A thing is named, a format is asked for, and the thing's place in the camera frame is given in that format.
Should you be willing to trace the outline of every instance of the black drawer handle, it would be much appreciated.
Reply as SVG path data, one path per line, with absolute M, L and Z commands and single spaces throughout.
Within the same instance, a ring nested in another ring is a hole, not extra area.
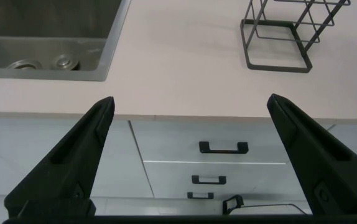
M 200 182 L 198 175 L 192 176 L 192 183 L 193 184 L 215 184 L 215 185 L 225 185 L 227 183 L 227 178 L 225 176 L 219 176 L 218 182 Z
M 201 153 L 222 153 L 222 154 L 246 154 L 249 152 L 247 142 L 238 142 L 236 147 L 238 150 L 210 150 L 209 142 L 199 142 L 199 151 Z
M 192 192 L 187 192 L 188 199 L 213 199 L 214 197 L 214 193 L 208 193 L 208 197 L 194 197 Z

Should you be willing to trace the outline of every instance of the cabinet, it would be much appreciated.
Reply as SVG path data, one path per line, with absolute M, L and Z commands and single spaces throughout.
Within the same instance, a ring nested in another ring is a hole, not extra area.
M 188 198 L 190 192 L 202 198 L 212 193 L 218 200 L 235 194 L 253 200 L 305 200 L 292 166 L 286 164 L 145 162 L 144 166 L 155 198 Z M 193 175 L 199 183 L 193 182 Z
M 0 118 L 0 195 L 7 195 L 76 119 Z M 113 121 L 91 196 L 152 197 L 127 121 Z
M 274 124 L 133 121 L 134 135 L 157 198 L 188 198 L 188 193 L 227 199 L 305 200 Z M 223 153 L 201 153 L 199 142 Z M 237 143 L 248 152 L 231 154 Z M 225 184 L 194 184 L 192 176 Z

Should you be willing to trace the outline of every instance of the cabinet door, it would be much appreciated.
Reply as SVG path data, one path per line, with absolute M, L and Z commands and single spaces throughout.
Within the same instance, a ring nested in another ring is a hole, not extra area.
M 7 195 L 77 121 L 0 118 L 0 195 Z M 127 121 L 110 127 L 92 196 L 152 196 Z
M 91 196 L 153 197 L 127 121 L 111 124 Z
M 145 162 L 156 198 L 188 198 L 187 193 L 224 200 L 241 194 L 254 200 L 305 200 L 293 168 L 265 164 Z
M 7 195 L 76 122 L 0 118 L 0 195 Z

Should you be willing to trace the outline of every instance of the black wire rack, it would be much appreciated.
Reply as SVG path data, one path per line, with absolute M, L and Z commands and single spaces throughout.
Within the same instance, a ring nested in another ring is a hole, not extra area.
M 242 42 L 243 42 L 243 49 L 244 53 L 246 56 L 246 63 L 248 65 L 248 68 L 253 69 L 253 70 L 265 70 L 265 71 L 275 71 L 275 72 L 299 72 L 299 73 L 308 73 L 312 66 L 312 63 L 307 55 L 307 51 L 310 49 L 310 47 L 314 43 L 319 43 L 320 42 L 320 35 L 322 31 L 326 27 L 332 27 L 335 25 L 335 21 L 333 20 L 333 17 L 336 15 L 336 13 L 340 10 L 342 6 L 349 6 L 351 4 L 350 0 L 337 0 L 337 2 L 328 2 L 327 0 L 274 0 L 275 2 L 292 2 L 292 3 L 303 3 L 305 4 L 305 9 L 303 13 L 301 13 L 299 19 L 297 21 L 278 21 L 278 20 L 270 20 L 267 19 L 266 13 L 264 12 L 268 0 L 260 0 L 260 10 L 258 14 L 256 15 L 254 12 L 254 6 L 253 6 L 253 0 L 250 0 L 248 9 L 246 10 L 245 17 L 241 21 L 241 35 L 242 35 Z M 325 5 L 328 15 L 325 18 L 325 20 L 322 23 L 316 23 L 314 22 L 314 18 L 312 16 L 312 13 L 310 12 L 310 8 L 314 4 L 323 4 Z M 248 19 L 248 14 L 251 12 L 253 19 Z M 305 17 L 308 16 L 310 19 L 310 22 L 305 22 L 304 19 Z M 307 26 L 312 26 L 314 33 L 311 39 L 305 40 L 301 39 L 299 34 L 297 33 L 297 29 L 299 25 L 307 25 Z M 251 33 L 249 34 L 249 37 L 245 38 L 244 34 L 244 26 L 245 25 L 253 25 L 251 29 Z M 260 33 L 257 31 L 258 26 L 275 26 L 275 27 L 287 27 L 290 29 L 293 39 L 286 39 L 286 38 L 278 38 L 278 37 L 266 37 L 260 35 Z M 283 41 L 291 41 L 291 42 L 296 42 L 297 47 L 299 48 L 300 54 L 304 60 L 305 67 L 284 67 L 284 66 L 275 66 L 275 65 L 256 65 L 252 64 L 249 59 L 249 52 L 248 48 L 250 46 L 250 43 L 252 41 L 253 35 L 256 33 L 256 36 L 260 39 L 267 39 L 267 40 L 283 40 Z

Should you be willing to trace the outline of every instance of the floor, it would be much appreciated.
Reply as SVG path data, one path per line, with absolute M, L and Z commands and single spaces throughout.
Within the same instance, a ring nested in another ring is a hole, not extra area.
M 7 220 L 4 208 L 5 196 L 0 195 L 0 223 Z M 154 198 L 92 198 L 96 205 L 96 215 L 220 215 L 220 200 L 179 200 Z M 310 213 L 307 202 L 272 202 L 246 200 L 245 205 L 268 205 L 294 203 L 306 213 Z

